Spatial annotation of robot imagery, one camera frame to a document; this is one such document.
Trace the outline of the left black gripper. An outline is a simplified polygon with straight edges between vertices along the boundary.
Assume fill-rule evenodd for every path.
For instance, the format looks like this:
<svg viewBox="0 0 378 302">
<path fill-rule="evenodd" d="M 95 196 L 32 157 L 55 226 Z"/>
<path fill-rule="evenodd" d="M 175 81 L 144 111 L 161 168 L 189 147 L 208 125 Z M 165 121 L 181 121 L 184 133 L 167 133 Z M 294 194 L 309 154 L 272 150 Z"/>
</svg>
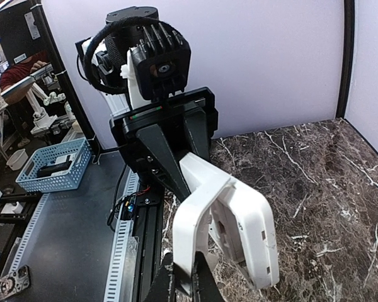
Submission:
<svg viewBox="0 0 378 302">
<path fill-rule="evenodd" d="M 110 128 L 142 185 L 158 183 L 184 201 L 190 190 L 179 161 L 187 153 L 210 160 L 211 138 L 218 128 L 215 95 L 207 87 L 177 94 L 112 118 Z"/>
</svg>

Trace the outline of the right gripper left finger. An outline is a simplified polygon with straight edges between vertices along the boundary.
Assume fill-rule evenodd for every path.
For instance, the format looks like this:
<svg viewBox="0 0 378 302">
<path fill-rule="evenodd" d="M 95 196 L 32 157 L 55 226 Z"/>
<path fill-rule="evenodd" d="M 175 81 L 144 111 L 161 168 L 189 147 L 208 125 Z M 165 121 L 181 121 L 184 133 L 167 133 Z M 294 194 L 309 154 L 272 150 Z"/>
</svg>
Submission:
<svg viewBox="0 0 378 302">
<path fill-rule="evenodd" d="M 173 254 L 167 253 L 146 296 L 146 302 L 176 301 Z"/>
</svg>

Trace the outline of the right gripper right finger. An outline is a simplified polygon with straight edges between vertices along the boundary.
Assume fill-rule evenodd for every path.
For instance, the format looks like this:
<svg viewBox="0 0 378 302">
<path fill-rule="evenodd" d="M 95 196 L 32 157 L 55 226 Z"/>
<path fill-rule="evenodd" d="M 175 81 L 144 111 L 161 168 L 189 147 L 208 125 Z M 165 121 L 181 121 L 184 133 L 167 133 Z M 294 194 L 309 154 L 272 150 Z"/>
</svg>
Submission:
<svg viewBox="0 0 378 302">
<path fill-rule="evenodd" d="M 225 302 L 202 252 L 195 253 L 192 272 L 192 301 Z"/>
</svg>

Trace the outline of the white battery cover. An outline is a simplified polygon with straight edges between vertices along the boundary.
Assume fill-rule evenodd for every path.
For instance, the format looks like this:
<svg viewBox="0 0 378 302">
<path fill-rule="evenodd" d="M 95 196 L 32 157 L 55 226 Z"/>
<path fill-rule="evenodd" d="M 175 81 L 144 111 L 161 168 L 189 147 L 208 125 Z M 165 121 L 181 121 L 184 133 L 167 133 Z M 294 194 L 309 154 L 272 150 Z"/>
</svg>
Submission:
<svg viewBox="0 0 378 302">
<path fill-rule="evenodd" d="M 219 176 L 199 185 L 179 206 L 173 220 L 173 262 L 182 282 L 192 277 L 195 253 L 209 249 L 210 207 L 230 181 Z"/>
</svg>

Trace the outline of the white remote control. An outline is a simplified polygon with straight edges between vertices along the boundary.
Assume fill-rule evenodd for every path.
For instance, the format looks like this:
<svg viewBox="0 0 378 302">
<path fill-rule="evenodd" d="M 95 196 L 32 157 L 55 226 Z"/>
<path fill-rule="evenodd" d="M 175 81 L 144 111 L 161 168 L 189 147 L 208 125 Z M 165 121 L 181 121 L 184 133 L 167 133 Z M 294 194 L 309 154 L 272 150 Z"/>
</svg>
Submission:
<svg viewBox="0 0 378 302">
<path fill-rule="evenodd" d="M 195 254 L 209 254 L 210 238 L 252 288 L 278 283 L 275 223 L 264 195 L 193 153 L 180 168 L 190 195 L 173 220 L 173 262 L 184 292 L 192 290 Z"/>
</svg>

